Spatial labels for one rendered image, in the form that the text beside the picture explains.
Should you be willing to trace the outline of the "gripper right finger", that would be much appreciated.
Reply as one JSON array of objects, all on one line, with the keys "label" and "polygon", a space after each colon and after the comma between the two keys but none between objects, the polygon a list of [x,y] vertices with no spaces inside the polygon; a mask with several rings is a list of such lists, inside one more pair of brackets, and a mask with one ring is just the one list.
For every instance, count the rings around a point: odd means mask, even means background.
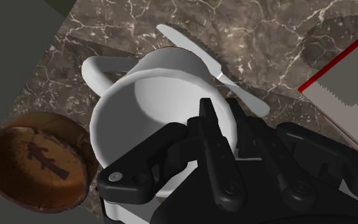
[{"label": "gripper right finger", "polygon": [[290,208],[311,210],[328,188],[358,202],[358,151],[292,122],[272,128],[247,116],[236,99],[226,101],[237,123],[238,157],[263,161]]}]

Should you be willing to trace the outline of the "white mug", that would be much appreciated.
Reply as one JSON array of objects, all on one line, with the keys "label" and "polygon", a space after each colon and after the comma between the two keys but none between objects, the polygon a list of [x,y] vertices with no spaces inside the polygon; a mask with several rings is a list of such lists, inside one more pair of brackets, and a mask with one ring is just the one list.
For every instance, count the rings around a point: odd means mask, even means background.
[{"label": "white mug", "polygon": [[186,123],[209,98],[231,148],[237,125],[226,99],[210,81],[203,61],[189,50],[163,47],[140,60],[92,56],[81,74],[99,96],[89,124],[97,161],[107,167],[170,122]]}]

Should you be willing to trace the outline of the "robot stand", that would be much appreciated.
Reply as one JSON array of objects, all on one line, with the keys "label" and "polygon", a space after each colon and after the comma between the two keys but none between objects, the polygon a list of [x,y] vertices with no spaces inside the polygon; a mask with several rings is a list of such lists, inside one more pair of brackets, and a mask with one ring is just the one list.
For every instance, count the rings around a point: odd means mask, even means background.
[{"label": "robot stand", "polygon": [[298,91],[358,150],[358,39]]}]

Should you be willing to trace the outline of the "grey table knife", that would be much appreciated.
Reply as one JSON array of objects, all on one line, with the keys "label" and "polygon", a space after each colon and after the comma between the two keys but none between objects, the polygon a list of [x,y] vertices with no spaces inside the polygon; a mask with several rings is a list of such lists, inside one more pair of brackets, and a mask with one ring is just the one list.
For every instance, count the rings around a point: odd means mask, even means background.
[{"label": "grey table knife", "polygon": [[196,43],[192,42],[192,40],[187,38],[185,35],[168,25],[158,24],[156,28],[176,46],[189,50],[196,56],[200,57],[207,66],[210,74],[235,93],[255,115],[258,117],[264,117],[269,114],[270,107],[266,102],[248,93],[236,83],[231,81],[223,73],[221,64],[205,50],[201,49]]}]

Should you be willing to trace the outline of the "brown wooden bowl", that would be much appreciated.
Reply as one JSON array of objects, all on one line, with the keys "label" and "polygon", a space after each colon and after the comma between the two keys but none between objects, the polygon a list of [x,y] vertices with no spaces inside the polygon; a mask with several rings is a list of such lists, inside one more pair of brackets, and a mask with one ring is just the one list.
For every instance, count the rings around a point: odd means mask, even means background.
[{"label": "brown wooden bowl", "polygon": [[89,133],[66,116],[35,111],[0,129],[0,195],[26,209],[80,205],[98,166]]}]

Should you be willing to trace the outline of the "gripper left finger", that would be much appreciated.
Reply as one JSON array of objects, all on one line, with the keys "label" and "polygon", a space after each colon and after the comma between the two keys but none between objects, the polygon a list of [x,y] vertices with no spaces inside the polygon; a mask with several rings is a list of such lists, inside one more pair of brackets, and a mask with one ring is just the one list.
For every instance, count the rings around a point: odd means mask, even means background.
[{"label": "gripper left finger", "polygon": [[100,196],[108,202],[148,203],[191,161],[206,171],[216,205],[229,212],[244,207],[247,189],[209,98],[200,99],[199,115],[187,124],[166,124],[102,170]]}]

